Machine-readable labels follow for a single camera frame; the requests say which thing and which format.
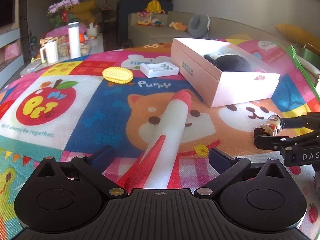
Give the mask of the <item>black plush toy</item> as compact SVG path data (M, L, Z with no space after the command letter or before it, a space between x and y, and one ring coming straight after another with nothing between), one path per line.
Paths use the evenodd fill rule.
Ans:
M207 61L216 66L222 72L251 72L252 67L249 62L235 54L205 54Z

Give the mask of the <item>orange plush toy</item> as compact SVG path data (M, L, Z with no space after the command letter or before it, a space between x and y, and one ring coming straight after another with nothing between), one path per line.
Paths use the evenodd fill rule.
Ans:
M184 25L182 22L171 22L169 27L178 31L186 31L187 26Z

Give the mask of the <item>colourful cartoon play mat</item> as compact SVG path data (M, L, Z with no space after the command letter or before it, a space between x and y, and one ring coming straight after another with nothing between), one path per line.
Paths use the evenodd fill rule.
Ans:
M1 239L21 230L14 213L19 190L46 156L70 161L106 145L115 151L104 175L118 181L145 151L171 97L186 89L192 99L169 187L194 190L217 176L208 161L217 147L253 162L279 157L257 149L253 131L273 114L296 117L318 112L308 83L279 46L266 41L234 40L241 49L280 73L270 99L210 108L181 75L150 79L141 63L168 61L171 42L107 51L46 67L1 90ZM127 84L112 83L108 67L133 72Z

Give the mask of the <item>white red foam rocket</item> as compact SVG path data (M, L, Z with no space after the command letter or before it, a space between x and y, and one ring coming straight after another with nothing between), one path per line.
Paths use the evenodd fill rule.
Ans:
M191 103L185 90L173 95L147 149L118 180L119 186L127 192L168 187Z

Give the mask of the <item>pink flower bouquet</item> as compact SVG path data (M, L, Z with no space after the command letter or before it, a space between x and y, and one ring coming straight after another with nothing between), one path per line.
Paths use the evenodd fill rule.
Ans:
M72 13L72 9L79 3L79 0L62 0L50 5L47 10L49 23L54 28L59 28L72 22L79 22L80 18Z

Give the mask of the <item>yellow corn toy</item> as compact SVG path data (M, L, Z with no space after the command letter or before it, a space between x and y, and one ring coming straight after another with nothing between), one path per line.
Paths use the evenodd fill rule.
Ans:
M133 80L133 72L123 67L108 67L103 70L102 75L105 80L121 85Z

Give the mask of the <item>white battery charger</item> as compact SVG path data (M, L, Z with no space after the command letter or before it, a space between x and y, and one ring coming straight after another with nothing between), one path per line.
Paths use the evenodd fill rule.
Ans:
M179 74L179 68L171 62L142 63L140 65L140 71L148 78L174 76Z

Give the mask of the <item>snack jar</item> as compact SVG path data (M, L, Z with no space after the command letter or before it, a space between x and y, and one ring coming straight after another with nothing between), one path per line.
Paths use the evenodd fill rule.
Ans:
M70 55L68 35L62 35L57 37L57 52L59 57L65 57Z

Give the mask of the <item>tissue box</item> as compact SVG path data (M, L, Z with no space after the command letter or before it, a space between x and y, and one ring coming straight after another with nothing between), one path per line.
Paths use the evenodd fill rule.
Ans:
M99 34L99 25L91 22L88 25L88 28L86 30L86 36L87 37L97 37L98 34Z

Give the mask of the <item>black television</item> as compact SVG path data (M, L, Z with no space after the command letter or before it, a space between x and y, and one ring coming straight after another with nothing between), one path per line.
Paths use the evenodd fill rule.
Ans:
M0 0L1 14L0 24L1 27L11 24L14 18L14 0Z

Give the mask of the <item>grey neck pillow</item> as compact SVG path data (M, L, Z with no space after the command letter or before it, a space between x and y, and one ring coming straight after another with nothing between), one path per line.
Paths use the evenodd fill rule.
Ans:
M189 19L187 31L191 36L201 38L208 33L209 26L210 18L208 15L193 14Z

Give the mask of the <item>yellow jacket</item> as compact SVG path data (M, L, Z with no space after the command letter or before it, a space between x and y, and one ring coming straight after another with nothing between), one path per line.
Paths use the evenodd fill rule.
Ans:
M160 2L157 0L150 1L146 6L145 11L155 14L166 14L166 12L162 9Z

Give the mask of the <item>mickey mouse figurine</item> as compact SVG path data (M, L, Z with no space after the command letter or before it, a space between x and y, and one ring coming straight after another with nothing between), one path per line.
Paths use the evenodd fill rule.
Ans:
M276 136L282 129L280 116L274 114L267 119L266 123L254 130L254 137L260 135Z

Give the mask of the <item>white coffee table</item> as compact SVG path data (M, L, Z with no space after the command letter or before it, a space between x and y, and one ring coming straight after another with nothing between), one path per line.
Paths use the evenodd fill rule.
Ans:
M91 54L102 53L103 51L104 51L104 47L103 47L102 33L99 33L95 38L89 38L85 40L85 43L80 45L80 54L82 57L88 56ZM54 64L71 60L69 43L58 44L57 52L58 52L58 60L54 62ZM42 68L48 67L50 65L51 64L49 64L47 61L42 63L41 59L35 60L34 62L29 63L20 72L20 77L23 77L29 73L41 70Z

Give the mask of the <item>colourful toy package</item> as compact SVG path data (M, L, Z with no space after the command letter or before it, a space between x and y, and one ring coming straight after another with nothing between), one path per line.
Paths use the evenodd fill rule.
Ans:
M152 12L137 12L137 24L143 26L150 26L152 21Z

